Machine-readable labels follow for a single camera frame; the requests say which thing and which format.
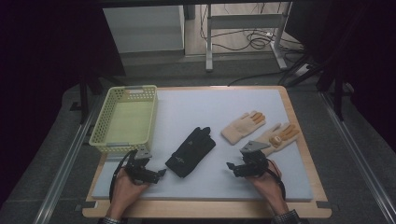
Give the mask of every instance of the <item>glove logo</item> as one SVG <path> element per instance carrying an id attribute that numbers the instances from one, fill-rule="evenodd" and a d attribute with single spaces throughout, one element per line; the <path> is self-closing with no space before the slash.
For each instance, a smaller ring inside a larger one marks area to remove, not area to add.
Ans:
<path id="1" fill-rule="evenodd" d="M 177 160 L 178 162 L 182 162 L 182 163 L 184 163 L 184 160 L 183 160 L 183 159 L 181 159 L 180 157 L 176 157 L 176 160 Z"/>

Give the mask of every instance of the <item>person's right hand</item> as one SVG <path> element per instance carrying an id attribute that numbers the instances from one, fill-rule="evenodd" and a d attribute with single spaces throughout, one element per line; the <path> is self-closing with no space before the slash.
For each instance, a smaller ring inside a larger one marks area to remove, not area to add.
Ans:
<path id="1" fill-rule="evenodd" d="M 274 161 L 268 161 L 268 163 L 268 169 L 281 177 L 282 173 L 277 168 L 276 163 Z M 262 176 L 246 177 L 246 179 L 250 181 L 260 195 L 268 201 L 276 216 L 289 212 L 288 205 L 282 198 L 282 190 L 270 174 L 264 173 Z"/>

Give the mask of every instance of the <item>table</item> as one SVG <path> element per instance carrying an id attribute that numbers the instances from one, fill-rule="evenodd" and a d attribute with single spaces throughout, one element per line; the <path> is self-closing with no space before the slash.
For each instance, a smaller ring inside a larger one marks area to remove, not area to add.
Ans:
<path id="1" fill-rule="evenodd" d="M 182 88 L 159 88 L 159 90 L 278 90 L 289 121 L 300 129 L 298 120 L 294 114 L 289 96 L 283 87 L 182 87 Z M 323 190 L 315 164 L 312 161 L 308 147 L 304 140 L 304 135 L 300 134 L 297 139 L 297 146 L 307 172 L 310 187 L 313 191 L 313 200 L 304 203 L 288 202 L 290 209 L 296 209 L 300 217 L 326 218 L 330 217 L 332 210 L 326 207 L 328 200 Z M 84 208 L 82 213 L 85 217 L 104 217 L 109 207 L 109 200 L 95 200 L 92 191 L 98 176 L 101 174 L 105 163 L 106 154 L 97 167 L 95 177 L 92 181 L 87 202 L 96 202 L 94 208 Z M 267 202 L 257 201 L 177 201 L 177 200 L 138 200 L 133 206 L 128 208 L 124 214 L 126 217 L 176 217 L 176 218 L 268 218 L 273 213 Z"/>

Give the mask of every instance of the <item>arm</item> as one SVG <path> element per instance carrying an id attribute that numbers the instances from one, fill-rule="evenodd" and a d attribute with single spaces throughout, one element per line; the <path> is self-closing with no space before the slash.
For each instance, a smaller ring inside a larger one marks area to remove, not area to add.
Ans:
<path id="1" fill-rule="evenodd" d="M 120 169 L 114 186 L 113 199 L 107 210 L 104 223 L 120 223 L 125 209 L 133 204 L 148 187 L 149 184 L 147 183 L 136 185 L 131 181 L 125 170 Z"/>
<path id="2" fill-rule="evenodd" d="M 268 169 L 279 177 L 282 176 L 274 161 L 269 161 Z M 270 174 L 264 173 L 260 177 L 246 177 L 246 179 L 253 184 L 260 195 L 270 204 L 276 215 L 273 220 L 274 223 L 300 223 L 297 213 L 295 210 L 289 210 L 288 205 L 282 198 L 282 191 L 279 185 Z"/>

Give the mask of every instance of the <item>glove cuff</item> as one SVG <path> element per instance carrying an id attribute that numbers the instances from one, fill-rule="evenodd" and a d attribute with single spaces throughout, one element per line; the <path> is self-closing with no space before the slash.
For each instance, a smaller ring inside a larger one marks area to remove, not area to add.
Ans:
<path id="1" fill-rule="evenodd" d="M 221 134 L 231 143 L 231 145 L 235 145 L 244 137 L 240 132 L 231 126 L 225 127 L 221 131 Z"/>

